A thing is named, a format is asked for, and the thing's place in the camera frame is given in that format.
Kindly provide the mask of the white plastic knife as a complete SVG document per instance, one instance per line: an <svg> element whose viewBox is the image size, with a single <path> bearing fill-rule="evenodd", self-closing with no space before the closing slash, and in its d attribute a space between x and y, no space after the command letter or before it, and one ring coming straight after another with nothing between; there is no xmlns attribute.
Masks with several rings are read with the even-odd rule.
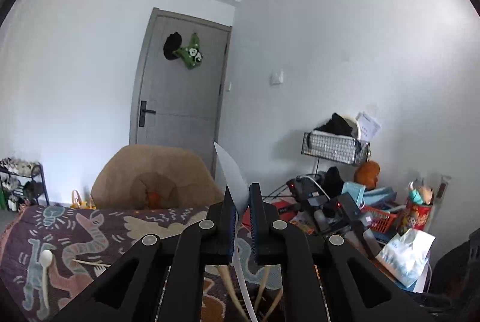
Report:
<svg viewBox="0 0 480 322"><path fill-rule="evenodd" d="M217 159L224 173L226 186L228 187L229 194L237 212L237 219L235 220L236 227L234 230L233 267L238 279L243 301L247 307L247 315L250 317L250 321L257 322L256 312L251 303L247 283L243 274L237 242L237 233L249 205L249 190L247 182L242 177L239 166L231 155L217 142L214 142L214 147L216 149Z"/></svg>

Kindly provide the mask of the white plastic spoon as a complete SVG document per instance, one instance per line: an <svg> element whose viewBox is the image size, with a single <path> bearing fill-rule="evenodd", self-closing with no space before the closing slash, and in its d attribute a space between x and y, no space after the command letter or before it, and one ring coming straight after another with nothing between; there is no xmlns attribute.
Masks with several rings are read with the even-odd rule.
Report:
<svg viewBox="0 0 480 322"><path fill-rule="evenodd" d="M41 265L41 292L43 302L47 310L50 309L48 300L48 270L53 262L53 254L50 250L43 250L39 256L39 264Z"/></svg>

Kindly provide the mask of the white plastic fork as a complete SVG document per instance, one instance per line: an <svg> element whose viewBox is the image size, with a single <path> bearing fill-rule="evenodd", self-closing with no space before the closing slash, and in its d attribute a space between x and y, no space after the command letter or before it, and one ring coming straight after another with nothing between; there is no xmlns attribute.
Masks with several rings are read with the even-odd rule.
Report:
<svg viewBox="0 0 480 322"><path fill-rule="evenodd" d="M106 272L108 266L103 264L94 265L95 276L100 277L104 272Z"/></svg>

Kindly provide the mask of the snack packet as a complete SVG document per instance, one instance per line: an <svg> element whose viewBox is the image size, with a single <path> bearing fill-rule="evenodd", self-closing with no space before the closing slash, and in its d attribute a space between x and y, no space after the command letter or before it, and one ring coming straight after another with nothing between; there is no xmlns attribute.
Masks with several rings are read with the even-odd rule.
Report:
<svg viewBox="0 0 480 322"><path fill-rule="evenodd" d="M312 235L312 234L315 234L315 229L313 229L309 223L304 223L303 221L301 220L296 220L296 219L292 219L290 221L290 223L292 223L293 225L297 226L298 228L300 228L304 233L308 234L308 235Z"/></svg>

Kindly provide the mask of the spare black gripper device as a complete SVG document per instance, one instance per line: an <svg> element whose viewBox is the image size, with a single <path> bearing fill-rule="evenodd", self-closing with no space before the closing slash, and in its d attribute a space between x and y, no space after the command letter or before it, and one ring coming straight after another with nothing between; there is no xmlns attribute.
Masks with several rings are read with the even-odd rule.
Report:
<svg viewBox="0 0 480 322"><path fill-rule="evenodd" d="M351 232L352 242L360 245L373 259L381 250L371 230L371 214L362 212L349 193L329 197L310 175L297 176L286 186L295 200L290 211L305 212L316 233L322 236L346 235Z"/></svg>

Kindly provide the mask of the red plastic basket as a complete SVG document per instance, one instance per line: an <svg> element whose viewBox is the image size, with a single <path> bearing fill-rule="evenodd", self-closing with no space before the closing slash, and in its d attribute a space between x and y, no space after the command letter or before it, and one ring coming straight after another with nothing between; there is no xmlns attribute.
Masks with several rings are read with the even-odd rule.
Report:
<svg viewBox="0 0 480 322"><path fill-rule="evenodd" d="M398 215L391 212L386 212L372 206L365 205L362 212L368 213L372 217L371 228L377 233L385 234L394 225Z"/></svg>

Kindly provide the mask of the light blue box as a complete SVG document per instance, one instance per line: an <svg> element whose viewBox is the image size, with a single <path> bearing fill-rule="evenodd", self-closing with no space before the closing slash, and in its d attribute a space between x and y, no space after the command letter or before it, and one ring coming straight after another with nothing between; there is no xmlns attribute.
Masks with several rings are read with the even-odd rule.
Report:
<svg viewBox="0 0 480 322"><path fill-rule="evenodd" d="M352 181L346 181L343 183L342 194L348 194L355 201L355 204L361 208L365 204L364 195L365 195L366 186L358 184Z"/></svg>

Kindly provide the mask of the tan upholstered chair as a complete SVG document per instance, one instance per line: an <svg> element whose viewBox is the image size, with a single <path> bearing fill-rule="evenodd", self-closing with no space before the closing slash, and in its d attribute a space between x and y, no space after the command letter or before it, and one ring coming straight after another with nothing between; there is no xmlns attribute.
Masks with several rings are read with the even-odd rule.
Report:
<svg viewBox="0 0 480 322"><path fill-rule="evenodd" d="M121 148L107 162L90 195L99 209L211 206L224 199L192 151L140 144Z"/></svg>

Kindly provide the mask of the red cartoon tin can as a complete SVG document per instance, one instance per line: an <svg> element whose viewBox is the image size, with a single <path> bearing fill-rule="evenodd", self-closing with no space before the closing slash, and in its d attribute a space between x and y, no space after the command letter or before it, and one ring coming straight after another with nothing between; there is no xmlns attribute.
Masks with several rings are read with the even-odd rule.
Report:
<svg viewBox="0 0 480 322"><path fill-rule="evenodd" d="M408 229L423 230L429 220L434 204L434 190L424 178L408 184L408 198L400 215L397 231L403 235Z"/></svg>

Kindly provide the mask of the orange plush toy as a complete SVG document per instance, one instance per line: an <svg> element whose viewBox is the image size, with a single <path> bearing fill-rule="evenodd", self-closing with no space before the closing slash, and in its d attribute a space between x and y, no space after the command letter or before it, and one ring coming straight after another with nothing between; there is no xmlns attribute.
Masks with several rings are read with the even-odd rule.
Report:
<svg viewBox="0 0 480 322"><path fill-rule="evenodd" d="M381 168L375 161L367 161L363 163L355 171L354 182L364 185L366 190L374 190L377 188Z"/></svg>

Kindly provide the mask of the patterned woven table cloth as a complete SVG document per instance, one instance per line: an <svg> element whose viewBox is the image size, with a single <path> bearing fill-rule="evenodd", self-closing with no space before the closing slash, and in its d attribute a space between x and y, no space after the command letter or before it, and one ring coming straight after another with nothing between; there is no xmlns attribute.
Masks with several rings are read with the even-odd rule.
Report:
<svg viewBox="0 0 480 322"><path fill-rule="evenodd" d="M1 279L29 321L48 321L95 279L94 266L112 264L141 237L176 236L206 218L202 207L160 210L89 210L30 206L1 235ZM41 292L39 256L50 250L46 309Z"/></svg>

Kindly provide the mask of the yellow gift bag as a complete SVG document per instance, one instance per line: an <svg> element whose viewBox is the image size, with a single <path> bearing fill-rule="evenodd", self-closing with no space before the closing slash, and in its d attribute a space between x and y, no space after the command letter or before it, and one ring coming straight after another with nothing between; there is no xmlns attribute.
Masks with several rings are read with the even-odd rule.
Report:
<svg viewBox="0 0 480 322"><path fill-rule="evenodd" d="M70 206L71 208L89 209L89 210L96 209L95 202L90 195L88 195L86 198L82 198L80 196L80 193L77 190L72 190L71 198L72 198L72 204Z"/></svg>

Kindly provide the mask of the black shoe rack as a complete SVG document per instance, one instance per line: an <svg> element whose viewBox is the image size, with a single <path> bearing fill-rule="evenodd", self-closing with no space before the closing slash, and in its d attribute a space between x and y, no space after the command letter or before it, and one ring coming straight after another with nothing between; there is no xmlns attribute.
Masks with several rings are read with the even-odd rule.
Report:
<svg viewBox="0 0 480 322"><path fill-rule="evenodd" d="M7 157L1 159L1 208L18 212L24 205L50 204L41 163Z"/></svg>

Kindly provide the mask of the grey door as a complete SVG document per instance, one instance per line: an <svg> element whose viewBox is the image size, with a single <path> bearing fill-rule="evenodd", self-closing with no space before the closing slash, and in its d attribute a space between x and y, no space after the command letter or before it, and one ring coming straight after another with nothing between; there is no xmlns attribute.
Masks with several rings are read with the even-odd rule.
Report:
<svg viewBox="0 0 480 322"><path fill-rule="evenodd" d="M182 36L182 47L198 34L203 55L199 67L188 70L178 58L166 60L163 47L170 34ZM224 77L231 28L210 20L155 8L145 31L133 82L129 141L192 151L216 171L213 143L220 127ZM140 102L147 114L138 126Z"/></svg>

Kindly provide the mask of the green panda plush bag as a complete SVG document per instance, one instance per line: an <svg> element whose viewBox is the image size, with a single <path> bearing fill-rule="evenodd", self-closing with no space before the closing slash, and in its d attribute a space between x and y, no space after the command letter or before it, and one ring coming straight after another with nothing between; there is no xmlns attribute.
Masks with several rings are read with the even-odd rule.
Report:
<svg viewBox="0 0 480 322"><path fill-rule="evenodd" d="M180 58L188 70L199 67L203 61L203 54L200 51L199 36L193 33L189 44L174 51L174 55Z"/></svg>

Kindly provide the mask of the black hat on door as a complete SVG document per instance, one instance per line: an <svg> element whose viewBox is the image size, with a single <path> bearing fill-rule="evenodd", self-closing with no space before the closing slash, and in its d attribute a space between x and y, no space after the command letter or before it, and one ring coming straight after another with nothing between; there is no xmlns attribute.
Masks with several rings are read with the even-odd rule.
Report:
<svg viewBox="0 0 480 322"><path fill-rule="evenodd" d="M176 52L182 47L182 36L175 32L170 34L164 45L163 45L163 55L166 60L175 60L178 59L179 56Z"/></svg>

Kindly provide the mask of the white wall switch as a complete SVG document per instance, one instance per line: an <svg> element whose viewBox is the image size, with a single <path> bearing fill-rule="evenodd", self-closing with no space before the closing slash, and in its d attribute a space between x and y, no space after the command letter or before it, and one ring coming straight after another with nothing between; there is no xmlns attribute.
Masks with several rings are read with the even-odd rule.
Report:
<svg viewBox="0 0 480 322"><path fill-rule="evenodd" d="M284 82L284 72L274 72L270 76L269 83L271 86L281 85Z"/></svg>

